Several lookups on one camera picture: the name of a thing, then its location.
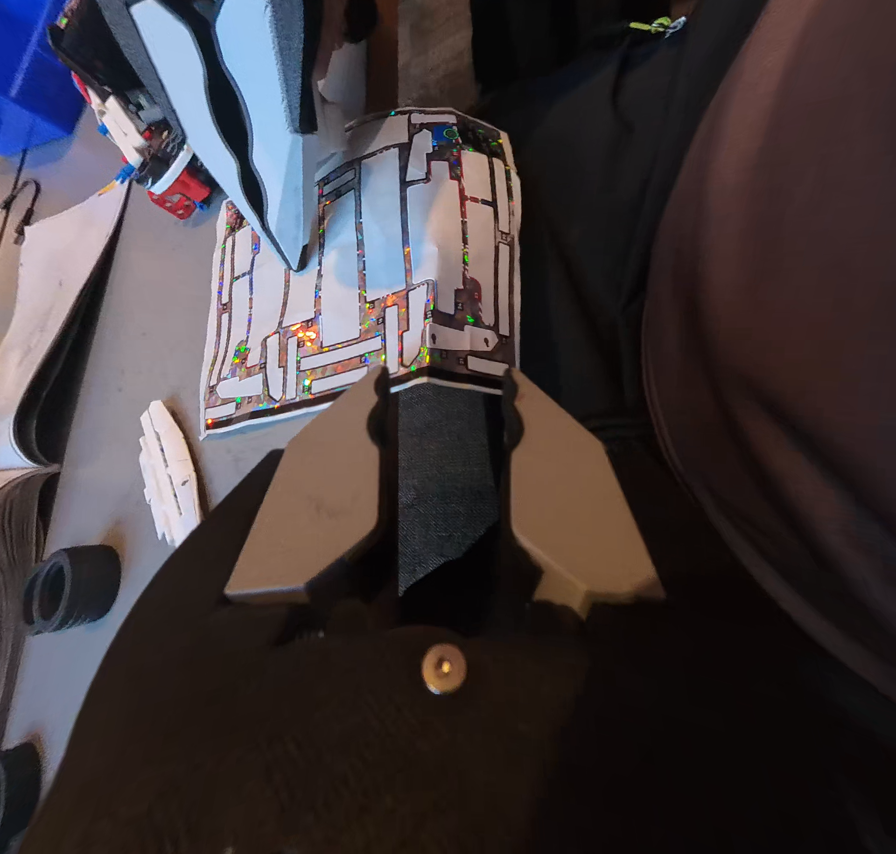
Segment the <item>black rubber tire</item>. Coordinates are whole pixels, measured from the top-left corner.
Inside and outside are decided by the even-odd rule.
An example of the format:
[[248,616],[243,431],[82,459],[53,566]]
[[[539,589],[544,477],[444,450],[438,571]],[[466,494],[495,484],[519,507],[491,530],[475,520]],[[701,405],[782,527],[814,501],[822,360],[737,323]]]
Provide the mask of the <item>black rubber tire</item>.
[[121,560],[106,544],[58,549],[32,569],[22,594],[31,636],[60,632],[103,618],[118,597]]
[[38,746],[26,740],[1,752],[1,847],[25,830],[40,798]]

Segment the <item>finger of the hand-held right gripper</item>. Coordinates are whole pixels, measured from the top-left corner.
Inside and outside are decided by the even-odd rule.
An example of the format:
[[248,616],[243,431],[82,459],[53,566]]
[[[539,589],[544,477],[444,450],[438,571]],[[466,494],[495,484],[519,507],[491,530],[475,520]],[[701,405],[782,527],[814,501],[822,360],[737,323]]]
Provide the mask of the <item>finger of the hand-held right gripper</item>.
[[129,13],[187,144],[284,265],[297,269],[297,257],[287,254],[265,215],[266,191],[252,164],[243,105],[218,64],[206,19],[184,19],[163,0],[139,1]]
[[315,139],[293,129],[277,57],[272,0],[218,0],[212,26],[248,132],[250,170],[261,187],[257,231],[297,272],[315,227]]

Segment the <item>blue storage bin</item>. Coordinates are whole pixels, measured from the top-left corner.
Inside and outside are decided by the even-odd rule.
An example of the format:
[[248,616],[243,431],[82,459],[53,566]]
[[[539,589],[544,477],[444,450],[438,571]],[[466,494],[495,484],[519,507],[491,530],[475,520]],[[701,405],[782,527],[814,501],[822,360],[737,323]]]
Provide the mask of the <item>blue storage bin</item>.
[[67,0],[1,0],[1,155],[71,135],[84,99],[50,47]]

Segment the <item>black backpack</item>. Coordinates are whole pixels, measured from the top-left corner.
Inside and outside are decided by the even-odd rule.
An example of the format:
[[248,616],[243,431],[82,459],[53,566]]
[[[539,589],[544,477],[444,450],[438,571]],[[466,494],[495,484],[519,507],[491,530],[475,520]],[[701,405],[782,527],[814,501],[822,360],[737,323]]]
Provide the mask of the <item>black backpack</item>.
[[698,0],[470,0],[478,115],[521,183],[521,368],[585,428],[646,423],[623,282]]

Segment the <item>thick instruction booklet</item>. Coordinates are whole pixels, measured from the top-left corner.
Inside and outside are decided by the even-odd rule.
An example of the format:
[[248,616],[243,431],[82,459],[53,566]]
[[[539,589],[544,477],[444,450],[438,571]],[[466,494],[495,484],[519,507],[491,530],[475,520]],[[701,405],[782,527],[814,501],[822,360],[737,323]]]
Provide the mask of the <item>thick instruction booklet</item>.
[[24,645],[21,590],[43,553],[41,490],[59,473],[36,440],[43,397],[65,363],[105,257],[115,249],[130,183],[110,183],[31,225],[1,347],[1,726],[6,732]]

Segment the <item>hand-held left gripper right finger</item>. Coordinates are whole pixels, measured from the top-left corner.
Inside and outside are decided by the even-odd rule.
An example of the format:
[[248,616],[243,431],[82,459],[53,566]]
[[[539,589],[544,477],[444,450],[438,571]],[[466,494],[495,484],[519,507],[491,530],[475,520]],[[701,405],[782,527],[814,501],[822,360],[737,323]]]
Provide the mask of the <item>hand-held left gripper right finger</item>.
[[509,526],[539,569],[534,601],[586,618],[599,602],[665,600],[605,446],[519,369],[504,394]]

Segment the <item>black mesh office chair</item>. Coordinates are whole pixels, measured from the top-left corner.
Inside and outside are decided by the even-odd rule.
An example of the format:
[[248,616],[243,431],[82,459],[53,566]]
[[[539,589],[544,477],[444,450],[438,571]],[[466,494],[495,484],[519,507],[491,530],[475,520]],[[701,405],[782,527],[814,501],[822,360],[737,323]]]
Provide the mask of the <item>black mesh office chair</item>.
[[397,393],[399,592],[466,555],[499,518],[498,395],[425,384]]

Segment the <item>white toy brick panel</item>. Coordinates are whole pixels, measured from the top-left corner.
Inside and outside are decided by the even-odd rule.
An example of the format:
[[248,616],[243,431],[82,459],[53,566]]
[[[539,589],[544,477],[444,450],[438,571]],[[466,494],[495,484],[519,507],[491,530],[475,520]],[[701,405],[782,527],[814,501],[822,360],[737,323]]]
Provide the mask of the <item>white toy brick panel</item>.
[[196,468],[184,435],[162,401],[140,416],[139,465],[156,533],[179,547],[203,520]]

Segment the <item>toy brick race car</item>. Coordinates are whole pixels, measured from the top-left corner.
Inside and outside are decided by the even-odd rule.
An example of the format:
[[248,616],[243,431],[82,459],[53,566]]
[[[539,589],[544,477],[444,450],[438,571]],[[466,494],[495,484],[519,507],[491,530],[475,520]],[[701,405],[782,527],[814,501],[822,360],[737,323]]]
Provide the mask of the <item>toy brick race car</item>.
[[204,210],[213,178],[130,65],[97,0],[66,0],[47,38],[93,111],[98,132],[121,152],[116,182],[135,181],[178,220]]

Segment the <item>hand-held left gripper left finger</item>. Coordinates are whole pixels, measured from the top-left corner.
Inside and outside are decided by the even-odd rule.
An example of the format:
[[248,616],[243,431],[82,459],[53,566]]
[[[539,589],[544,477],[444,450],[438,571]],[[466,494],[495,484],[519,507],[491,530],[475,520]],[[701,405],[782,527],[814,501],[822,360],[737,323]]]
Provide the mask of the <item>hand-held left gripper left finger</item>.
[[284,448],[225,586],[231,602],[330,606],[394,577],[397,430],[388,370],[363,368]]

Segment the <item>grey desk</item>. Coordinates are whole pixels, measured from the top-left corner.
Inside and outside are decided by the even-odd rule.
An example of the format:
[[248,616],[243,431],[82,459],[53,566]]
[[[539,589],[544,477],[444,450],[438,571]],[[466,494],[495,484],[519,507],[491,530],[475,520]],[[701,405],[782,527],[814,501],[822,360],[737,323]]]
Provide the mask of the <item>grey desk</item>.
[[61,472],[41,491],[46,552],[67,545],[116,548],[118,599],[98,622],[29,637],[2,748],[41,750],[42,794],[118,627],[172,549],[158,539],[138,464],[140,415],[163,400],[178,421],[210,512],[268,452],[311,420],[308,413],[199,440],[199,383],[210,307],[218,202],[180,222],[130,189],[118,244],[98,280],[57,390],[68,433]]

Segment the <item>holographic sticker sheet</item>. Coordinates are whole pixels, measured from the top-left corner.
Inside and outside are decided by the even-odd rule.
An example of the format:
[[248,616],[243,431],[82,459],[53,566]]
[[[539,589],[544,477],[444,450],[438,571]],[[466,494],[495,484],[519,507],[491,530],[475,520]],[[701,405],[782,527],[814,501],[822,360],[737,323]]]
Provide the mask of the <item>holographic sticker sheet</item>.
[[520,365],[521,194],[509,134],[452,109],[351,123],[316,171],[316,250],[289,270],[218,219],[199,439],[316,412],[369,369],[486,393]]

